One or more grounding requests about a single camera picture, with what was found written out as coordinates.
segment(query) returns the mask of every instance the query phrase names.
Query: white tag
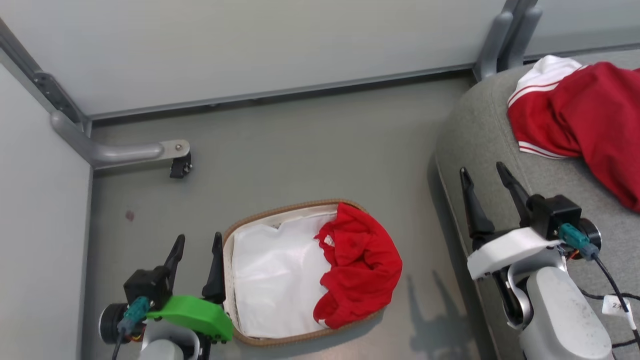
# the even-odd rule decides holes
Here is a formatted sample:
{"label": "white tag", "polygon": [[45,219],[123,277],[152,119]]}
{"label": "white tag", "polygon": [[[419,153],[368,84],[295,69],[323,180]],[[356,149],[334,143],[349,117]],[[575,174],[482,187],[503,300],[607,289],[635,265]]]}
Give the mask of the white tag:
{"label": "white tag", "polygon": [[[629,313],[631,313],[631,303],[629,299],[625,299],[625,303],[627,303],[627,309],[629,309]],[[602,301],[602,313],[621,317],[627,316],[625,310],[622,308],[622,304],[620,304],[620,300],[615,295],[605,295]]]}

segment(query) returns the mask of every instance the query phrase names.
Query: gray ottoman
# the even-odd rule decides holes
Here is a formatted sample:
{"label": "gray ottoman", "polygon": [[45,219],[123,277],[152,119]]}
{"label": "gray ottoman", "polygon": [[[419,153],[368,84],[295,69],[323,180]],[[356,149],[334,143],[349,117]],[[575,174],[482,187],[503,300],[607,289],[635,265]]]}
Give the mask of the gray ottoman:
{"label": "gray ottoman", "polygon": [[[583,64],[610,61],[628,69],[640,67],[640,50],[574,58]],[[467,255],[472,251],[460,188],[459,170],[463,166],[473,177],[478,199],[496,230],[518,226],[516,209],[495,169],[496,161],[502,161],[530,194],[551,197],[561,193],[580,205],[582,216],[593,221],[602,234],[600,257],[620,290],[640,294],[640,215],[623,208],[593,177],[582,159],[548,160],[518,150],[507,118],[507,98],[531,66],[501,72],[474,86],[455,107],[438,138],[438,171],[463,250]],[[572,261],[569,273],[575,283],[588,292],[612,293],[609,282],[595,263]],[[517,332],[506,323],[495,283],[479,282],[477,290],[497,353],[502,359],[523,359]],[[624,318],[601,316],[602,302],[589,302],[614,343],[633,338]],[[632,301],[631,305],[632,310],[635,307],[640,314],[640,303]],[[635,345],[616,349],[614,353],[618,359],[640,359]]]}

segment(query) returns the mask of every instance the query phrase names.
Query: red cloth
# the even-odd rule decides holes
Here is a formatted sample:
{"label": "red cloth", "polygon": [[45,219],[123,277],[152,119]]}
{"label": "red cloth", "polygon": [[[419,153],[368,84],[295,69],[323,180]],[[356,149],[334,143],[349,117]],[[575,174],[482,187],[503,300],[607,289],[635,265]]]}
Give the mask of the red cloth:
{"label": "red cloth", "polygon": [[[545,69],[538,70],[544,78]],[[640,212],[640,69],[597,63],[547,76],[546,85],[533,79],[523,77],[509,100],[520,150],[552,159],[583,156],[624,206]]]}
{"label": "red cloth", "polygon": [[314,309],[317,322],[338,329],[391,302],[402,260],[391,237],[373,217],[340,203],[337,218],[326,223],[316,239],[331,264],[320,279],[328,293]]}

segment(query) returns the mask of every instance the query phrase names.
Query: metal frame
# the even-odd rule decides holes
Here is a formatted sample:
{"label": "metal frame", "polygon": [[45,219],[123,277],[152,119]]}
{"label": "metal frame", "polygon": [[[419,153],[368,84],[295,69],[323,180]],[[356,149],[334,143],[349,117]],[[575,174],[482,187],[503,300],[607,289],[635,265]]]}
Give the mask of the metal frame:
{"label": "metal frame", "polygon": [[525,50],[542,16],[537,3],[538,0],[507,0],[504,3],[474,65],[476,80],[523,65]]}
{"label": "metal frame", "polygon": [[190,146],[186,140],[111,146],[90,139],[92,121],[76,106],[53,75],[44,72],[0,19],[0,48],[31,80],[51,103],[51,126],[93,168],[109,168],[147,161],[175,159],[179,176],[188,174],[191,167]]}

